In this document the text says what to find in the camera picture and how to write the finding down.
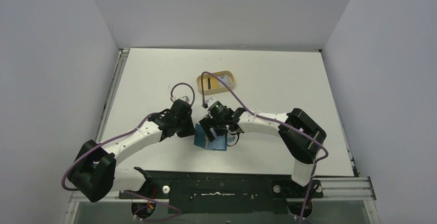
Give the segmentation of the blue leather card holder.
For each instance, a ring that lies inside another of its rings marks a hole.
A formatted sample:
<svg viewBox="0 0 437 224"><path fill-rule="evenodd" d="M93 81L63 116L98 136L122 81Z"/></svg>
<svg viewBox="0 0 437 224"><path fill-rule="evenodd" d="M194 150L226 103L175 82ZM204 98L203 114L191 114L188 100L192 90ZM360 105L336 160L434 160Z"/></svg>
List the blue leather card holder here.
<svg viewBox="0 0 437 224"><path fill-rule="evenodd" d="M213 132L214 140L210 141L200 124L195 124L195 136L193 144L205 150L226 151L227 142L233 140L229 135L216 136Z"/></svg>

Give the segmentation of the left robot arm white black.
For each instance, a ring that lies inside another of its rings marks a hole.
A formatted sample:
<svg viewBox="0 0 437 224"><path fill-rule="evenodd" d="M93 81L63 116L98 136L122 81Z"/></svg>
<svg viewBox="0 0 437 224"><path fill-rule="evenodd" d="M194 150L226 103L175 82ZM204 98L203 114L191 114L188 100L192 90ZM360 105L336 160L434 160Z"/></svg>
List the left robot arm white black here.
<svg viewBox="0 0 437 224"><path fill-rule="evenodd" d="M153 190L150 176L141 168L119 168L121 162L147 146L159 143L174 135L192 136L192 106L182 99L173 102L169 109L151 113L131 131L97 143L85 142L73 164L64 173L62 187L67 191L80 191L89 201L97 202L109 192L133 191L146 198Z"/></svg>

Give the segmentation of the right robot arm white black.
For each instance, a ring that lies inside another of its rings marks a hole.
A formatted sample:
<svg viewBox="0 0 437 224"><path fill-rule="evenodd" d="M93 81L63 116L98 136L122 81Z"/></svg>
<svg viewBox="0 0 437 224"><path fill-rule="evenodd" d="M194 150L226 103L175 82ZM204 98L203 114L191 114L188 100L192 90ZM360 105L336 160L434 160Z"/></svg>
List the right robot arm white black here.
<svg viewBox="0 0 437 224"><path fill-rule="evenodd" d="M310 190L310 179L326 132L305 111L299 108L288 113L256 113L244 107L235 110L216 101L208 106L199 121L209 141L226 134L261 133L277 136L295 160L290 190L297 197Z"/></svg>

